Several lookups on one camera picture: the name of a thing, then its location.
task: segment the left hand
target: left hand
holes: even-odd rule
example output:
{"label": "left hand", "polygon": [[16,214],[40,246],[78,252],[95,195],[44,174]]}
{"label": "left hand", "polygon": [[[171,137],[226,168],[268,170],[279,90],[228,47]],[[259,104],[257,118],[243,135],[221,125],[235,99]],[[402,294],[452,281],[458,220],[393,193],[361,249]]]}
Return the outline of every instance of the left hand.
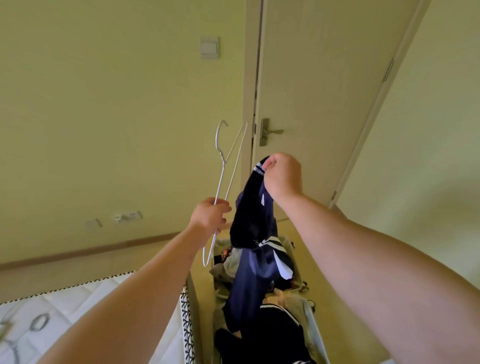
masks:
{"label": "left hand", "polygon": [[197,205],[190,218],[189,227],[200,228],[205,233],[207,239],[214,233],[220,233],[220,226],[227,222],[223,214],[232,210],[228,201],[217,199],[216,205],[214,197],[202,201]]}

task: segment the forearm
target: forearm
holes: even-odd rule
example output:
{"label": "forearm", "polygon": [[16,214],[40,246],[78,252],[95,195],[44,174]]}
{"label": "forearm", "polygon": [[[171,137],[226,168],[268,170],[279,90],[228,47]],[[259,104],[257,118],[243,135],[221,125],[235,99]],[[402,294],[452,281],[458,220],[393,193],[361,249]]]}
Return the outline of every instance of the forearm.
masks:
{"label": "forearm", "polygon": [[335,291],[398,363],[480,355],[479,291],[458,274],[305,196],[280,206]]}
{"label": "forearm", "polygon": [[76,322],[40,364],[148,363],[204,233],[188,228]]}

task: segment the hand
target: hand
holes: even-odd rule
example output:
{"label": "hand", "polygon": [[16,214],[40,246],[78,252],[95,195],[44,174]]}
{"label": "hand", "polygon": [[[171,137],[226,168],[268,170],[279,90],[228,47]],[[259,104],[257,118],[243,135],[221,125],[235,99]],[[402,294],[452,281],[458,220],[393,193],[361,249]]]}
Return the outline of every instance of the hand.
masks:
{"label": "hand", "polygon": [[290,154],[272,154],[262,168],[265,187],[280,206],[285,199],[302,194],[301,164]]}
{"label": "hand", "polygon": [[214,197],[209,197],[197,205],[190,218],[189,227],[200,229],[204,233],[205,239],[214,233],[220,233],[220,225],[225,224],[227,219],[223,214],[230,212],[232,208],[228,201],[217,199],[216,205]]}

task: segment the white mattress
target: white mattress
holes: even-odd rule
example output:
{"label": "white mattress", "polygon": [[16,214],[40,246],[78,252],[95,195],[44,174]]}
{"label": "white mattress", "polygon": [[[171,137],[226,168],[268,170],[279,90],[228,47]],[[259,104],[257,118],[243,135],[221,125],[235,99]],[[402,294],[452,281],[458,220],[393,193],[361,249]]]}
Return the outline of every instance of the white mattress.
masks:
{"label": "white mattress", "polygon": [[[0,304],[0,364],[34,364],[85,312],[131,274],[88,282]],[[151,364],[194,364],[190,306],[186,286]]]}

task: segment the right arm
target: right arm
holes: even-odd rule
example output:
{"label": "right arm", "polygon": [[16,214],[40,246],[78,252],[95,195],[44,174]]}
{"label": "right arm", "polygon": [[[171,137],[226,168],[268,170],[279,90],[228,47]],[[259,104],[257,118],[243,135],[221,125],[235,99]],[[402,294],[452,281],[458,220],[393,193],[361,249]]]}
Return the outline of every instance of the right arm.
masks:
{"label": "right arm", "polygon": [[428,255],[302,194],[295,158],[274,154],[265,186],[337,294],[397,364],[480,359],[480,291]]}

